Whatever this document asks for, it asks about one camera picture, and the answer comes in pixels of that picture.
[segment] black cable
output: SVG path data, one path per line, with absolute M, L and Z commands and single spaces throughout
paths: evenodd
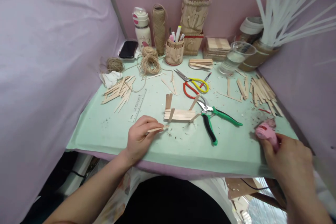
M 76 172 L 76 171 L 74 171 L 74 170 L 71 170 L 70 172 L 76 174 L 76 175 L 79 176 L 79 177 L 86 178 L 85 175 L 80 175 L 78 172 Z
M 263 187 L 263 188 L 254 188 L 252 186 L 250 186 L 245 180 L 243 180 L 242 178 L 240 178 L 245 184 L 247 184 L 249 187 L 251 187 L 254 190 L 264 190 L 264 189 L 269 189 L 269 187 Z

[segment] scissors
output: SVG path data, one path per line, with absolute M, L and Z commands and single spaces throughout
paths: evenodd
M 207 93 L 208 91 L 209 91 L 209 86 L 208 86 L 208 84 L 204 81 L 204 80 L 202 80 L 202 79 L 194 79 L 194 78 L 188 78 L 188 77 L 186 77 L 183 73 L 181 73 L 179 70 L 174 70 L 183 80 L 184 80 L 184 83 L 185 84 L 183 84 L 183 90 L 184 90 L 184 93 L 189 97 L 189 98 L 191 98 L 188 94 L 187 94 L 187 92 L 186 92 L 186 85 L 191 89 L 191 90 L 193 90 L 193 88 L 189 85 L 189 84 L 187 84 L 187 82 L 189 82 L 189 81 L 191 81 L 194 85 L 195 85 L 195 87 L 199 90 L 199 91 L 201 91 L 202 93 Z M 197 85 L 197 83 L 195 82 L 195 81 L 198 81 L 198 82 L 202 82 L 205 86 L 206 86 L 206 90 L 204 91 L 203 89 L 201 89 L 198 85 Z
M 228 114 L 226 114 L 226 113 L 224 113 L 224 112 L 222 112 L 220 110 L 217 110 L 215 107 L 210 107 L 208 105 L 209 104 L 208 101 L 204 97 L 202 97 L 202 99 L 204 100 L 204 102 L 202 102 L 200 100 L 197 100 L 197 103 L 202 108 L 202 114 L 201 114 L 201 116 L 203 117 L 204 125 L 206 127 L 206 130 L 207 130 L 208 134 L 211 137 L 213 145 L 217 145 L 218 144 L 217 138 L 215 136 L 214 130 L 212 129 L 212 124 L 211 124 L 211 121 L 210 121 L 210 118 L 213 117 L 214 115 L 217 115 L 217 116 L 219 116 L 221 118 L 224 118 L 225 120 L 229 121 L 230 123 L 232 123 L 233 125 L 235 125 L 237 127 L 243 126 L 242 123 L 237 122 L 235 119 L 233 119 Z

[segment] hand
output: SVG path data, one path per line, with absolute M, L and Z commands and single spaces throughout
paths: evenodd
M 127 147 L 122 152 L 131 166 L 143 158 L 153 142 L 155 135 L 163 131 L 163 129 L 148 134 L 147 131 L 160 127 L 163 127 L 163 124 L 158 123 L 155 118 L 143 115 L 129 129 Z
M 271 143 L 260 139 L 267 164 L 279 182 L 287 200 L 310 200 L 316 197 L 313 156 L 299 140 L 276 134 L 281 143 L 277 153 Z

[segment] white water bottle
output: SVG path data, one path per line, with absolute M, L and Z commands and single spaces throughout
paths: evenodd
M 152 46 L 151 29 L 149 28 L 148 13 L 144 8 L 135 7 L 133 11 L 133 22 L 135 24 L 136 39 L 140 51 L 146 46 Z

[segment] forearm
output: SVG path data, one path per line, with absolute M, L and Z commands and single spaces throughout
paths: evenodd
M 302 195 L 287 198 L 288 223 L 332 224 L 317 195 Z
M 44 224 L 59 221 L 70 221 L 76 224 L 93 223 L 131 166 L 127 157 L 121 152 L 71 194 Z

